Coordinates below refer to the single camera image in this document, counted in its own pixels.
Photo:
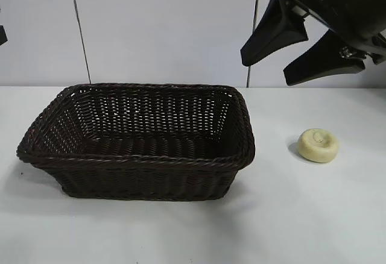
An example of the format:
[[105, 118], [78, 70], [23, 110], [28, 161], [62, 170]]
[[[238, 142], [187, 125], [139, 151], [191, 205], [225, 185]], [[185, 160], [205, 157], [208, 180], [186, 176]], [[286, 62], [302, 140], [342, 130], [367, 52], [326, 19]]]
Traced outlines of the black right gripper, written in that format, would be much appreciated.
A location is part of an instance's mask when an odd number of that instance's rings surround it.
[[252, 66], [277, 50], [307, 41], [301, 16], [308, 15], [331, 31], [283, 70], [287, 85], [357, 74], [365, 69], [366, 55], [374, 64], [385, 61], [385, 0], [270, 0], [241, 48], [242, 64]]

